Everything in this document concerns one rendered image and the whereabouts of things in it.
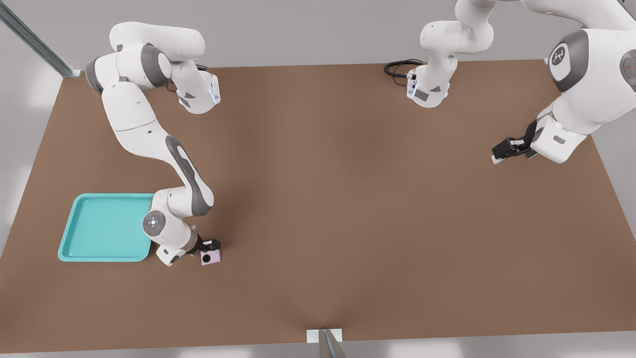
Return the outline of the pale blue-green tray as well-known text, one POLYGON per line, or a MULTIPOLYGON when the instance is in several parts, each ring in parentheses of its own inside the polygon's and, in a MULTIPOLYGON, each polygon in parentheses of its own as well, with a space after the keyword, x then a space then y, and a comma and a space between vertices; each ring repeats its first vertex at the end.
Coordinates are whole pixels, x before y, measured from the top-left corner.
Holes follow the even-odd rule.
POLYGON ((82 193, 73 201, 58 258, 63 262, 140 262, 152 241, 142 229, 152 193, 82 193))

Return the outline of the silver frame post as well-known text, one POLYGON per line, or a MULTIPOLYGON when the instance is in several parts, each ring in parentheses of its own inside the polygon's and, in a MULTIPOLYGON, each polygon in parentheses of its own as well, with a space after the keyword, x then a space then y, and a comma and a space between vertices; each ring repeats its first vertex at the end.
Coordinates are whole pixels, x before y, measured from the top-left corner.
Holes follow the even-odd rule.
POLYGON ((0 0, 0 21, 30 47, 64 79, 81 76, 81 70, 69 67, 44 41, 42 41, 9 7, 0 0))
POLYGON ((318 358, 347 358, 341 347, 342 329, 310 329, 306 330, 307 343, 318 344, 318 358))

